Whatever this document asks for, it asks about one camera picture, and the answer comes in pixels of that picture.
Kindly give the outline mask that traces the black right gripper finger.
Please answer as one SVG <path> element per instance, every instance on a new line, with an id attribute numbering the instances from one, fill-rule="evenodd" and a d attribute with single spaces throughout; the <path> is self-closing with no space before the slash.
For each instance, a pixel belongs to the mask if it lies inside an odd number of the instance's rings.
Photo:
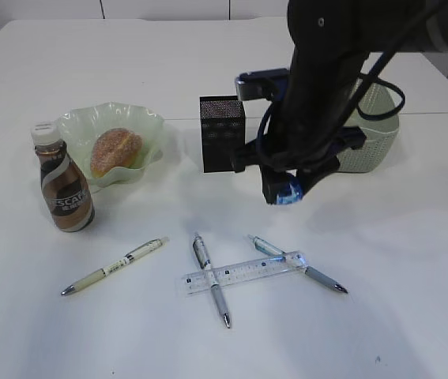
<path id="1" fill-rule="evenodd" d="M 298 170 L 296 177 L 300 184 L 302 194 L 305 196 L 321 180 L 338 172 L 340 165 L 339 159 L 334 156 L 316 168 Z"/>
<path id="2" fill-rule="evenodd" d="M 288 172 L 275 172 L 271 167 L 261 166 L 262 193 L 268 205 L 276 205 L 277 191 L 284 183 Z"/>

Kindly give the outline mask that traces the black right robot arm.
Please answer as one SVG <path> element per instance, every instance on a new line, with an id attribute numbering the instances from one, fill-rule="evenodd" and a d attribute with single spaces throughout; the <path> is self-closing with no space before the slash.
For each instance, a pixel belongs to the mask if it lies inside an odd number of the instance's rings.
<path id="1" fill-rule="evenodd" d="M 235 79 L 240 101 L 269 102 L 232 165 L 259 167 L 270 205 L 300 201 L 342 152 L 364 146 L 347 121 L 396 53 L 448 52 L 448 1 L 291 1 L 287 24 L 291 65 Z"/>

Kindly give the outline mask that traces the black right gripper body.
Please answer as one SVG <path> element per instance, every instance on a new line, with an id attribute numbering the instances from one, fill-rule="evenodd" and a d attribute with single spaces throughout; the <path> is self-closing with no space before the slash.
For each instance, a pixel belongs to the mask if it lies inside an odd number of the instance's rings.
<path id="1" fill-rule="evenodd" d="M 266 125 L 275 119 L 274 114 L 280 106 L 280 102 L 272 102 L 260 121 L 256 138 L 230 151 L 234 172 L 243 172 L 254 165 L 263 165 L 275 172 L 294 169 L 311 172 L 325 165 L 336 170 L 341 165 L 338 156 L 342 152 L 359 150 L 366 142 L 367 136 L 358 126 L 341 127 L 321 148 L 310 147 L 306 141 L 294 141 L 275 131 L 266 133 Z"/>

